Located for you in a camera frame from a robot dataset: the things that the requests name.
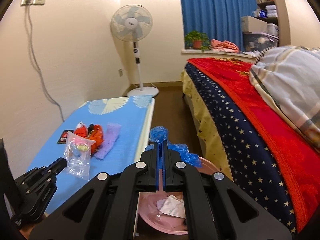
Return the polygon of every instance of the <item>potted plant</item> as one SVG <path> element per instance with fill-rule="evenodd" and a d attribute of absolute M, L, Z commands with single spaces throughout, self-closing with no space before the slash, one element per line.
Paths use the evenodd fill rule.
<path fill-rule="evenodd" d="M 192 45 L 193 49 L 209 49 L 209 38 L 206 33 L 201 33 L 198 31 L 191 31 L 185 36 L 185 41 L 188 45 Z"/>

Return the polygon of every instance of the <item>white tissue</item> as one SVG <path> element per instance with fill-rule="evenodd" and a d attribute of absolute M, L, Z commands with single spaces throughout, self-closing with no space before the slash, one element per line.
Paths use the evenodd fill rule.
<path fill-rule="evenodd" d="M 174 217 L 186 218 L 183 199 L 178 199 L 174 195 L 167 198 L 160 212 Z"/>

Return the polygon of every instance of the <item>red blanket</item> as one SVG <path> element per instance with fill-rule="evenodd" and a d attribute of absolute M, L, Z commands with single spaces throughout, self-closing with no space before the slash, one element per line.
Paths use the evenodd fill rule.
<path fill-rule="evenodd" d="M 192 58 L 188 62 L 217 82 L 262 136 L 288 187 L 301 231 L 320 203 L 319 155 L 250 84 L 251 63 L 215 58 Z"/>

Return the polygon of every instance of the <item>white pedestal fan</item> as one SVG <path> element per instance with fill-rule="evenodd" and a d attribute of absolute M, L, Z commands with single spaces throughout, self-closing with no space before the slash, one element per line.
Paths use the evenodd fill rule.
<path fill-rule="evenodd" d="M 143 86 L 140 70 L 140 52 L 138 48 L 138 41 L 145 38 L 151 31 L 151 14 L 141 5 L 126 5 L 115 12 L 110 24 L 114 36 L 121 41 L 133 43 L 133 54 L 138 69 L 140 87 L 131 90 L 128 96 L 156 96 L 159 93 L 157 88 Z"/>

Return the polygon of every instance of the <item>metal bolt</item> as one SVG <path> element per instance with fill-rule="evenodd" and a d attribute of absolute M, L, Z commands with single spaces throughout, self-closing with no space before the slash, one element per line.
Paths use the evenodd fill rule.
<path fill-rule="evenodd" d="M 183 169 L 186 167 L 186 164 L 184 162 L 177 162 L 176 167 L 179 169 Z"/>
<path fill-rule="evenodd" d="M 142 169 L 146 166 L 146 164 L 144 162 L 137 162 L 136 163 L 136 167 L 139 168 L 139 169 Z"/>
<path fill-rule="evenodd" d="M 107 177 L 108 177 L 108 174 L 106 174 L 105 172 L 101 172 L 101 173 L 99 173 L 98 174 L 98 180 L 105 180 L 105 179 L 107 179 Z"/>
<path fill-rule="evenodd" d="M 217 172 L 214 174 L 214 178 L 217 180 L 223 180 L 224 179 L 224 175 L 221 172 Z"/>

